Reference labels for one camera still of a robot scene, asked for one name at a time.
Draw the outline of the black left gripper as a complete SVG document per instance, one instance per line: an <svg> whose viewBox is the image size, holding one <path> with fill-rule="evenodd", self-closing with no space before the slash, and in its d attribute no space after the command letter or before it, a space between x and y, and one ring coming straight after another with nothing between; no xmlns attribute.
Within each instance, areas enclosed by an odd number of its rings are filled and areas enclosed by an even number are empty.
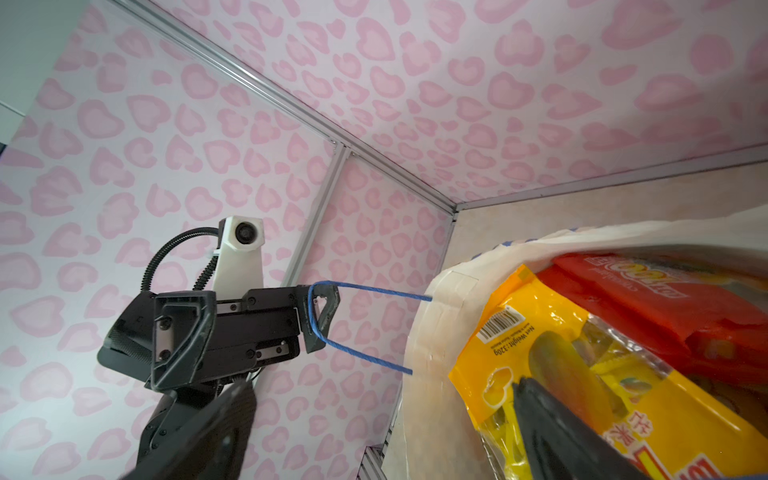
<svg viewBox="0 0 768 480"><path fill-rule="evenodd" d="M338 287L252 289L220 301L209 290L140 292L118 316L98 363L158 393L228 383L326 346Z"/></svg>

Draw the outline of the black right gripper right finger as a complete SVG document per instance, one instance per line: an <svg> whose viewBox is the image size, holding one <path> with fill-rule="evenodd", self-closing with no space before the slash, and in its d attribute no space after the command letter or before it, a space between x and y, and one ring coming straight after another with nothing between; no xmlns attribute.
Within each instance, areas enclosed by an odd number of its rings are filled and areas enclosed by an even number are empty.
<svg viewBox="0 0 768 480"><path fill-rule="evenodd" d="M538 381L514 385L514 410L535 479L644 479Z"/></svg>

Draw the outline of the checkered paper bag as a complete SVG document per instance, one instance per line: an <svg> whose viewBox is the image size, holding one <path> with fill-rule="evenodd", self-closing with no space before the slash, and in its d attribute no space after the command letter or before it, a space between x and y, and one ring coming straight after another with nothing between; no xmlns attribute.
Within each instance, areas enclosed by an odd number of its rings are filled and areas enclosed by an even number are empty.
<svg viewBox="0 0 768 480"><path fill-rule="evenodd" d="M443 270L427 287L405 352L395 430L383 470L390 479L492 479L495 474L456 388L448 379L492 292L521 265L534 272L556 256L621 250L691 251L717 266L767 270L767 208L704 220L644 221L561 230L528 243L495 247Z"/></svg>

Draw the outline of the yellow candy bag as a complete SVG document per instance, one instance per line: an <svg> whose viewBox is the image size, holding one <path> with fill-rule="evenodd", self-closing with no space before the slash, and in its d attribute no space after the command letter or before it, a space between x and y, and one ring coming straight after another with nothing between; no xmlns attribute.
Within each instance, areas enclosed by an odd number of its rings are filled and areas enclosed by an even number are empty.
<svg viewBox="0 0 768 480"><path fill-rule="evenodd" d="M514 385L538 381L653 479L767 470L767 382L686 375L519 267L490 296L450 372L509 479L528 479Z"/></svg>

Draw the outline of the red fruit candy bag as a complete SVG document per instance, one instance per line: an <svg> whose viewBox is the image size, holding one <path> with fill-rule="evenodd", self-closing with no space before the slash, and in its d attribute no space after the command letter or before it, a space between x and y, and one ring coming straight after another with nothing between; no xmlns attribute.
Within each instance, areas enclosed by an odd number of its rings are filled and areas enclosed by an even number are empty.
<svg viewBox="0 0 768 480"><path fill-rule="evenodd" d="M767 276L664 256L569 253L539 280L686 375L767 382Z"/></svg>

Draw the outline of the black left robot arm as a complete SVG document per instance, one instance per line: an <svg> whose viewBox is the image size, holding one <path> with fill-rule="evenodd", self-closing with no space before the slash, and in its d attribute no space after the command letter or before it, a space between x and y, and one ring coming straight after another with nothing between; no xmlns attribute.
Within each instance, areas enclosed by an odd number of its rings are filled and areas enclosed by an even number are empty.
<svg viewBox="0 0 768 480"><path fill-rule="evenodd" d="M211 290L141 290L97 354L101 366L162 396L138 458L167 443L226 385L323 349L340 301L332 285L251 289L225 300Z"/></svg>

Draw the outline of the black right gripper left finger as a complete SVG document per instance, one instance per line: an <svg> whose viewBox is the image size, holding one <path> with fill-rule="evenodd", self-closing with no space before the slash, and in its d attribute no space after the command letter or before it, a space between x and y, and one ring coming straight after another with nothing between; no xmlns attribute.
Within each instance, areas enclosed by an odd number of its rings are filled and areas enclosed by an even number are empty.
<svg viewBox="0 0 768 480"><path fill-rule="evenodd" d="M257 409L249 381L216 394L182 388L162 397L126 479L237 479Z"/></svg>

